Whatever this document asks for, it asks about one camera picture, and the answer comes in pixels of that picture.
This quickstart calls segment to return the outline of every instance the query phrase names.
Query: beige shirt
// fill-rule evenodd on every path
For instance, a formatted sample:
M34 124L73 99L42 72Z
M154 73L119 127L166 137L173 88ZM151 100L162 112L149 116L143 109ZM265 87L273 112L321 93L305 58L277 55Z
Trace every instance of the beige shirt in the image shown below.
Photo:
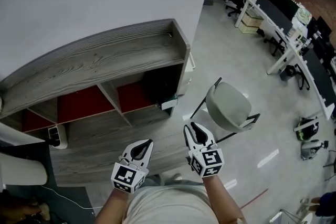
M123 224L151 223L218 224L218 220L203 186L172 185L141 188L130 201Z

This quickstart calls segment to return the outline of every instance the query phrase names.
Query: trash can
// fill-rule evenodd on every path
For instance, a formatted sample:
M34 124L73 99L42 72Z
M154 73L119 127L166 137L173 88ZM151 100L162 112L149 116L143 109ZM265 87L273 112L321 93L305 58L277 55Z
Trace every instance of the trash can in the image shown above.
M297 72L294 66L286 66L286 68L280 73L280 78L282 81L288 81L290 78L294 77L296 73Z
M44 185L48 180L43 164L29 159L0 153L0 183L2 185Z

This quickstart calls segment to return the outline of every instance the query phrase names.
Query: white desk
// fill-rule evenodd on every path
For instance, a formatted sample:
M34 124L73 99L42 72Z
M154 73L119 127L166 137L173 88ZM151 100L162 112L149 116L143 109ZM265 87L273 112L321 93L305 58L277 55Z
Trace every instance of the white desk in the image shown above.
M316 122L318 122L319 118L325 116L325 118L327 120L330 119L331 117L331 114L332 114L332 111L334 110L335 108L335 105L334 104L331 104L329 105L328 107L326 107L326 105L324 104L325 102L325 99L322 98L322 96L320 95L320 92L318 91L317 89L317 86L314 82L314 78L312 77L311 73L309 72L308 70L308 67L307 67L307 64L306 62L303 60L303 58L299 55L299 51L300 51L300 47L299 48L296 48L294 43L289 40L289 38L284 34L284 32L282 31L282 29L280 29L269 17L268 15L262 10L260 9L259 6L256 5L256 0L245 0L246 3L243 7L243 9L241 10L241 14L239 15L238 19L237 19L237 22L235 24L235 27L238 27L241 20L243 19L243 16L248 8L249 5L252 5L253 6L253 9L265 20L267 20L267 22L269 24L271 24L275 31L277 31L279 33L279 35L282 37L283 40L286 41L287 45L288 45L288 48L287 50L285 51L285 53L279 58L279 60L276 61L276 63L270 68L267 70L267 74L270 75L270 74L273 74L273 73L277 73L278 70L280 68L282 68L284 65L287 65L289 63L289 61L287 62L284 62L284 60L286 58L290 58L292 57L293 55L295 56L295 58L298 59L298 65L300 66L300 68L302 69L302 72L304 73L304 75L306 76L309 84L311 85L311 87L314 89L314 92L316 93L317 95L317 98L319 100L319 103L321 105L321 109L318 110L317 112L313 113L312 115L306 117L306 118L315 118L317 117L316 119L314 119L313 121L307 123L307 124L304 124L300 127L297 127L297 128L294 128L294 131L298 131L298 130L301 130L301 129L304 129L305 127L307 126L310 126L310 125L313 125L315 124Z

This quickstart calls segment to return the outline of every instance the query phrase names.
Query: white cable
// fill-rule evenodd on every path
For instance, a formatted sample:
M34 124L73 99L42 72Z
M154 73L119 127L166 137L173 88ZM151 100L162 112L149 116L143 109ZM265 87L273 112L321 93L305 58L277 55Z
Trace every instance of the white cable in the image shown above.
M97 209L97 208L102 208L102 206L98 206L98 207L89 207L89 208L86 208L86 207L83 207L83 206L80 206L78 203L76 203L75 201L73 201L73 200L70 200L69 198L67 198L67 197L64 197L64 196L62 196L61 194L58 194L56 191L54 191L52 188L47 188L47 187L45 187L45 186L42 186L42 185L40 185L42 188L46 188L46 189L49 189L49 190L52 190L54 193L56 193L58 196L60 196L60 197L62 197L62 198L64 198L64 199L67 199L68 201L71 201L71 202L73 202L75 205L77 205L77 206L79 206L80 208L82 208L82 209L85 209L85 210L89 210L89 209Z

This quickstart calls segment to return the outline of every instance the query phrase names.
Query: red shelf panel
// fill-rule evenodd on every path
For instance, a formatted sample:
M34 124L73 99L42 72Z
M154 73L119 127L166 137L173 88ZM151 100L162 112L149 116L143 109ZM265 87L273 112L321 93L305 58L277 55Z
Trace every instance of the red shelf panel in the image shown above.
M129 112L155 105L141 81L117 88L121 112Z
M22 113L22 132L38 130L55 125L30 110L25 109Z
M58 123L70 122L114 110L97 86L58 97Z

